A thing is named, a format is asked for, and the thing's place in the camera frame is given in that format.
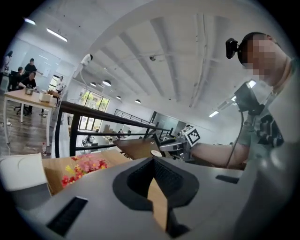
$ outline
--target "window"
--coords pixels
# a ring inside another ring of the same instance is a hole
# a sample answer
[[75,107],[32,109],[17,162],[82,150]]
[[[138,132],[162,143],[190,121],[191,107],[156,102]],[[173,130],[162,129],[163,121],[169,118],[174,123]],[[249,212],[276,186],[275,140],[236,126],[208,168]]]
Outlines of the window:
[[51,81],[50,81],[50,84],[49,84],[49,87],[48,87],[48,90],[55,90],[56,88],[56,84],[57,84],[57,81],[60,79],[60,77],[58,77],[57,75],[53,75]]
[[[109,99],[91,92],[86,89],[82,89],[78,104],[92,109],[100,110],[105,112],[109,103]],[[100,128],[101,120],[94,118],[81,117],[79,123],[79,129],[97,131]]]

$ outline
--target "metal handrail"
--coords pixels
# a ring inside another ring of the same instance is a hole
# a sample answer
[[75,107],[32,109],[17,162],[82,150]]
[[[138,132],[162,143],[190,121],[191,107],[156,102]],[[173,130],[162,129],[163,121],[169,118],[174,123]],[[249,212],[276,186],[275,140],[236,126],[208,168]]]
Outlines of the metal handrail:
[[119,109],[116,109],[116,110],[115,110],[114,115],[120,117],[120,115],[118,115],[117,113],[119,113],[119,114],[121,115],[122,118],[124,118],[124,117],[123,117],[124,114],[127,114],[127,115],[129,115],[129,120],[131,120],[131,119],[137,119],[138,122],[140,122],[140,123],[146,122],[147,124],[150,124],[150,122],[148,122],[148,121],[146,121],[146,120],[143,120],[143,119],[141,119],[141,118],[138,118],[138,117],[136,117],[136,116],[134,116],[134,115],[131,115],[131,114],[127,113],[127,112],[123,112],[123,111],[121,111],[121,110],[119,110]]
[[[109,145],[98,145],[98,146],[88,146],[88,147],[76,147],[76,140],[78,135],[98,135],[98,136],[131,136],[131,135],[144,135],[143,138],[147,138],[150,135],[153,135],[156,130],[161,130],[160,137],[162,136],[163,132],[164,135],[171,135],[173,128],[170,130],[168,129],[163,129],[160,127],[156,126],[151,126],[148,124],[143,124],[139,123],[134,120],[128,120],[116,115],[112,115],[109,113],[105,113],[103,111],[91,109],[82,105],[77,105],[73,103],[69,103],[66,101],[62,101],[60,104],[60,110],[58,112],[58,118],[57,118],[57,123],[56,123],[56,129],[55,129],[55,134],[54,134],[54,146],[55,146],[55,157],[59,158],[60,153],[59,153],[59,133],[60,133],[60,122],[61,122],[61,117],[62,113],[69,113],[73,114],[73,120],[72,120],[72,125],[71,125],[71,132],[70,132],[70,156],[74,156],[75,152],[77,150],[94,150],[94,149],[101,149],[101,148],[108,148],[115,146],[114,144],[109,144]],[[146,133],[144,134],[121,134],[121,133],[97,133],[97,132],[83,132],[83,131],[78,131],[79,127],[79,121],[80,118],[84,117],[90,117],[90,118],[95,118],[99,120],[104,120],[104,121],[109,121],[109,122],[115,122],[115,123],[120,123],[120,124],[127,124],[131,126],[136,126],[136,127],[141,127],[141,128],[146,128]]]

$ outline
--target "gray t-shirt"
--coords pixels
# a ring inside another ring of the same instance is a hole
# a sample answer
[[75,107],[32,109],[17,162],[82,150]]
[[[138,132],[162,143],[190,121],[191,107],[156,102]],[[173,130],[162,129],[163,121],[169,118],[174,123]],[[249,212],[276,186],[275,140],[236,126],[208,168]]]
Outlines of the gray t-shirt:
[[[299,81],[299,61],[292,60],[292,73],[288,81]],[[267,158],[273,148],[283,144],[284,139],[269,112],[269,106],[279,93],[270,93],[264,109],[258,116],[248,115],[238,143],[250,147],[248,160]]]

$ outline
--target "flower bouquet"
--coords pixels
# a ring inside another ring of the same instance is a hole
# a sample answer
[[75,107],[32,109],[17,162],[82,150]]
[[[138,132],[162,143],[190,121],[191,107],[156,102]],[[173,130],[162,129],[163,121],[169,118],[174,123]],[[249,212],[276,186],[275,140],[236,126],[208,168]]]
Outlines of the flower bouquet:
[[72,184],[88,173],[107,168],[107,164],[104,159],[93,159],[93,157],[93,154],[83,154],[72,157],[74,161],[78,161],[78,164],[76,164],[74,168],[71,168],[70,165],[66,166],[66,170],[72,175],[72,177],[62,177],[61,183],[63,188],[69,184]]

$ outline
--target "white shirt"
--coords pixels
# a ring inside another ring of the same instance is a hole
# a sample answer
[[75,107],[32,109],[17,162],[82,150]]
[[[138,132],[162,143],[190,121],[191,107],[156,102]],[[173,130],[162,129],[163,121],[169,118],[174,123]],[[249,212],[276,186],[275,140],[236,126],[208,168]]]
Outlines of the white shirt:
[[4,61],[3,61],[3,62],[4,62],[4,64],[3,64],[2,68],[1,68],[1,71],[0,71],[0,72],[2,72],[2,73],[5,72],[6,67],[9,65],[10,57],[6,56],[6,57],[4,58]]
[[55,90],[56,91],[62,91],[62,89],[65,87],[65,84],[63,81],[59,81],[57,84],[56,84],[56,87],[55,87]]

